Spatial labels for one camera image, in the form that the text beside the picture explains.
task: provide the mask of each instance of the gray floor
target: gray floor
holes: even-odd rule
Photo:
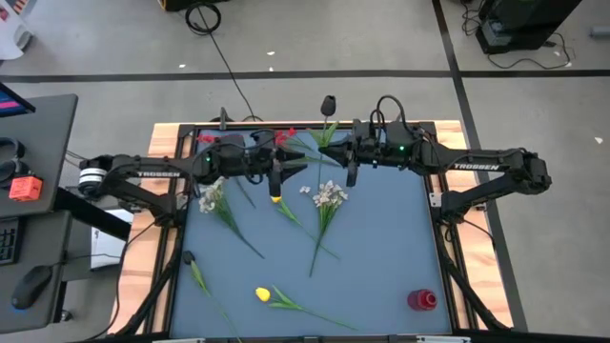
[[[492,71],[474,37],[464,37],[463,8],[441,0],[459,67]],[[37,34],[27,54],[2,75],[224,72],[209,38],[193,36],[179,14],[153,0],[39,1],[28,19]],[[215,37],[235,71],[447,71],[434,9],[428,0],[232,0],[221,4]],[[560,28],[577,59],[570,70],[610,69],[610,40],[587,36],[610,24],[608,2],[584,0]],[[553,49],[521,56],[561,60]],[[517,70],[530,70],[519,65]],[[266,120],[317,119],[324,95],[337,96],[337,118],[364,118],[384,93],[413,119],[461,119],[451,78],[331,78],[239,82]],[[610,165],[605,134],[610,78],[464,79],[485,148],[540,152],[555,184],[540,196],[498,202],[500,218],[530,331],[610,336],[610,257],[606,230]],[[247,109],[230,81],[10,84],[25,96],[74,92],[80,103],[70,148],[80,154],[144,154],[155,122],[204,121],[224,106],[234,118]],[[595,137],[606,139],[598,144]],[[63,185],[77,171],[65,168]],[[71,283],[72,323],[0,336],[2,342],[85,338],[107,323],[115,274]]]

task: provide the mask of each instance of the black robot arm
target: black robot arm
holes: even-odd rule
[[[433,215],[440,221],[460,221],[475,205],[512,192],[538,194],[551,185],[546,163],[535,153],[525,149],[449,149],[432,142],[418,126],[399,121],[388,123],[380,130],[376,123],[355,120],[351,134],[319,150],[348,169],[348,187],[356,184],[360,164],[409,169],[423,176],[449,170],[503,172],[499,178],[466,192],[432,194],[436,196],[431,199],[435,208]]]
[[[127,179],[184,178],[190,181],[193,192],[198,185],[211,185],[219,177],[246,176],[252,183],[269,180],[269,192],[274,201],[281,198],[281,184],[290,176],[307,168],[304,164],[285,162],[304,157],[304,154],[275,144],[271,130],[251,134],[255,145],[246,147],[241,135],[227,135],[198,154],[187,158],[152,158],[128,155],[102,155],[80,163],[78,189],[95,198],[112,195],[140,208],[151,211],[157,224],[175,220],[175,194],[157,195],[144,190]]]

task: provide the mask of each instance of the wooden table frame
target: wooden table frame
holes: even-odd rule
[[[227,129],[304,128],[314,127],[320,125],[320,123],[313,121],[227,123]],[[347,128],[352,122],[341,122],[340,124],[343,128]],[[219,129],[219,123],[156,124],[152,133],[148,156],[189,156],[194,152],[192,136],[194,126]],[[466,141],[459,121],[434,121],[433,127],[436,128],[436,138],[440,144],[452,149],[466,149]],[[477,179],[472,171],[448,171],[445,179],[436,175],[428,180],[429,182],[426,184],[434,192],[447,189],[463,192],[477,184]],[[168,191],[176,192],[183,186],[181,181],[176,182],[175,180],[142,180],[143,188],[158,194]],[[465,218],[488,230],[485,212],[470,210]],[[136,215],[133,220],[130,239],[148,227],[152,221],[153,218],[148,212]],[[478,231],[469,224],[458,224],[457,232],[457,239],[453,243],[445,243],[454,261],[459,268],[465,270],[471,287],[494,316],[504,325],[512,326],[513,320],[490,238],[484,232]],[[149,292],[153,280],[168,262],[174,248],[176,235],[176,228],[152,227],[131,243],[125,256],[119,280],[120,311],[114,324],[109,329],[109,333],[122,328],[137,310]],[[146,323],[140,327],[139,333],[159,333],[169,329],[171,316],[167,314],[173,310],[173,295],[172,292],[169,292],[169,288],[173,288],[175,279],[176,277],[165,285],[163,292],[157,299],[156,307],[152,310],[152,314],[148,317]],[[446,283],[450,283],[450,285],[445,285],[448,303],[453,303],[455,307],[455,315],[451,316],[450,314],[452,328],[483,329],[482,322],[466,305],[455,281],[447,279]]]

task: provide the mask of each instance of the headphones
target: headphones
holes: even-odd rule
[[[0,137],[0,147],[12,147],[12,158],[6,162],[0,161],[0,189],[9,190],[13,178],[30,172],[28,165],[19,160],[26,148],[18,140],[8,137]]]

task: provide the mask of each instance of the black desk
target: black desk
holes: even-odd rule
[[[8,191],[0,190],[0,218],[23,221],[17,262],[0,266],[0,333],[59,321],[67,281],[89,273],[89,258],[70,259],[91,253],[91,226],[123,240],[131,229],[129,223],[58,187],[77,99],[74,94],[28,99],[36,107],[35,113],[0,119],[0,136],[15,138],[25,146],[23,161],[44,182],[37,201],[15,202]],[[19,280],[34,266],[59,262],[63,254],[67,265],[54,266],[51,282],[36,302],[17,311],[10,297]]]
[[[0,191],[0,218],[68,210],[101,231],[127,239],[130,225],[72,193],[58,188],[78,97],[74,94],[28,99],[36,113],[2,118],[0,137],[12,137],[26,148],[23,161],[44,182],[40,198],[16,202]]]
[[[63,305],[63,301],[58,301],[65,291],[60,265],[53,267],[51,281],[29,309],[16,310],[10,304],[15,286],[31,268],[61,260],[72,221],[69,212],[40,214],[21,220],[24,223],[19,261],[0,267],[0,333],[43,328],[58,320]]]

